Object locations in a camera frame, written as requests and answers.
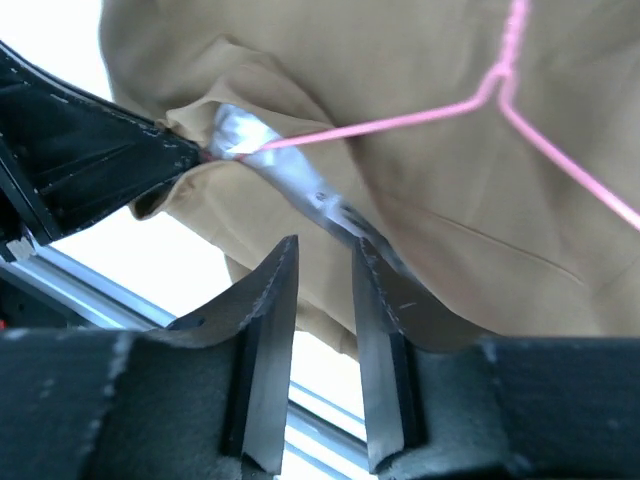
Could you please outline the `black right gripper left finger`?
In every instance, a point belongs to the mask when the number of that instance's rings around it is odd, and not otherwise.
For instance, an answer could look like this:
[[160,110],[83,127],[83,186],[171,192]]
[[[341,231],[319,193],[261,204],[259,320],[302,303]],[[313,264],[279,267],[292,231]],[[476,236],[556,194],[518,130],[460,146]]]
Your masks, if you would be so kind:
[[288,236],[191,325],[3,330],[2,477],[278,475],[298,276]]

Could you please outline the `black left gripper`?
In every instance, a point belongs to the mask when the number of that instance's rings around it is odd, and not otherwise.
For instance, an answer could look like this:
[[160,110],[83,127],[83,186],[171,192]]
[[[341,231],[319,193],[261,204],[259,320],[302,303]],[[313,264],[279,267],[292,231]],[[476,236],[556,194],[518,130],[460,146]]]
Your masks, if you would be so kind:
[[148,207],[201,149],[1,47],[1,258],[15,262],[128,203]]

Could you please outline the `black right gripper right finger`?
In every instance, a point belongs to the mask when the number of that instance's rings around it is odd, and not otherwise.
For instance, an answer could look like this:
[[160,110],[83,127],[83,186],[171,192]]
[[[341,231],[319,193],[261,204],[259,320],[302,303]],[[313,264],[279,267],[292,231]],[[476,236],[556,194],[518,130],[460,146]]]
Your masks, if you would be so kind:
[[369,470],[380,479],[635,479],[635,338],[483,337],[442,353],[453,313],[367,241],[353,298]]

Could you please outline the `tan brown skirt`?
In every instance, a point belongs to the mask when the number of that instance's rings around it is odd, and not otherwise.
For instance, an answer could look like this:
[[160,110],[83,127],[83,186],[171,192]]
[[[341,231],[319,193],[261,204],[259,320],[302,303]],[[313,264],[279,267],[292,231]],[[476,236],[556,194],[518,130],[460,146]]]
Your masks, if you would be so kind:
[[[298,325],[355,355],[350,238],[397,254],[454,315],[418,345],[484,333],[635,336],[639,229],[538,152],[491,98],[467,115],[257,153],[225,153],[416,113],[473,95],[507,1],[107,1],[115,101],[213,160],[133,214],[166,212],[220,248],[230,275],[282,237],[301,248]],[[534,1],[514,107],[639,205],[639,5]]]

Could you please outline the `pink wire hanger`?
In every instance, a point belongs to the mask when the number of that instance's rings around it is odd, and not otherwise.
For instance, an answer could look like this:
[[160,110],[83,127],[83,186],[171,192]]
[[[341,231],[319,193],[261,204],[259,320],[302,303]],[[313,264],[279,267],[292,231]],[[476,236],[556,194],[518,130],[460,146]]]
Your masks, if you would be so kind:
[[434,123],[467,115],[481,109],[491,98],[495,98],[501,115],[523,139],[527,140],[538,152],[546,156],[556,167],[587,190],[613,213],[634,229],[638,229],[639,213],[636,210],[551,143],[513,105],[513,99],[517,93],[519,83],[517,75],[518,60],[523,38],[526,35],[531,8],[532,3],[530,1],[513,1],[510,3],[509,14],[504,22],[500,48],[496,54],[495,62],[480,81],[476,92],[463,101],[416,113],[272,140],[262,144],[249,140],[226,152],[225,157],[241,162],[245,158],[261,152],[302,147]]

